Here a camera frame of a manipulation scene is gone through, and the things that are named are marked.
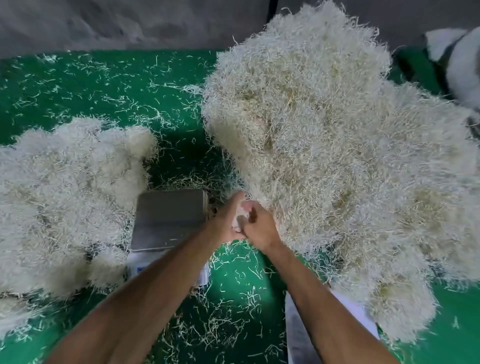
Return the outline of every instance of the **white cloth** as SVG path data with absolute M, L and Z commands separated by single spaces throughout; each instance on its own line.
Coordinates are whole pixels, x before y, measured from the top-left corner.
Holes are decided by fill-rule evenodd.
M 379 339 L 377 326 L 362 305 L 349 300 L 341 293 L 335 291 L 332 291 L 332 293 L 367 330 Z M 307 329 L 288 292 L 285 296 L 285 321 L 287 326 L 288 364 L 321 364 L 322 360 L 310 341 Z

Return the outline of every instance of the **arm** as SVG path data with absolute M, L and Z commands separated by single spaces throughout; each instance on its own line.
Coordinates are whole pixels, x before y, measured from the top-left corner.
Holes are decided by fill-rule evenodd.
M 239 218 L 242 232 L 277 268 L 325 364 L 398 364 L 281 242 L 272 215 L 258 202 L 243 202 L 242 206 L 250 212 L 250 221 Z
M 188 240 L 110 295 L 53 349 L 45 364 L 141 363 L 223 242 L 244 238 L 231 228 L 236 193 L 218 215 Z

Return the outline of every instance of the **person's left hand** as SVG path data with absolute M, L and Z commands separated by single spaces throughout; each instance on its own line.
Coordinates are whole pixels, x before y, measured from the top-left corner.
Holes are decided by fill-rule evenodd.
M 218 239 L 218 244 L 227 243 L 232 240 L 245 239 L 245 235 L 236 232 L 232 228 L 232 221 L 237 215 L 237 205 L 245 199 L 245 192 L 237 191 L 228 199 L 223 207 L 218 211 L 213 220 L 207 222 L 207 227 L 212 229 L 212 233 Z

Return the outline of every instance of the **green floor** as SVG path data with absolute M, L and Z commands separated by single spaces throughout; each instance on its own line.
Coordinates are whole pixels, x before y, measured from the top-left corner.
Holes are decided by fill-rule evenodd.
M 221 151 L 206 142 L 199 85 L 213 70 L 213 51 L 101 51 L 0 62 L 0 142 L 32 126 L 51 128 L 72 116 L 151 123 L 164 147 L 153 183 L 191 173 L 229 173 Z M 180 307 L 148 358 L 150 363 L 285 363 L 284 285 L 245 243 L 221 247 L 212 284 Z M 406 363 L 477 363 L 480 289 L 435 287 L 443 306 L 418 345 L 397 351 Z M 0 363 L 38 363 L 103 296 L 85 290 L 52 305 L 27 335 L 0 344 Z

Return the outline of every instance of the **hand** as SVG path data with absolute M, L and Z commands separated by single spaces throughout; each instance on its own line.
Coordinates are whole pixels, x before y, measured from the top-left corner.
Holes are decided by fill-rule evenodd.
M 272 245 L 282 243 L 270 212 L 257 201 L 243 201 L 241 206 L 250 216 L 238 217 L 240 229 L 257 249 L 265 253 Z
M 232 221 L 237 214 L 238 204 L 245 199 L 245 192 L 237 191 L 218 211 L 213 220 L 207 222 L 207 227 L 218 239 L 218 244 L 232 240 L 245 239 L 246 236 L 232 228 Z

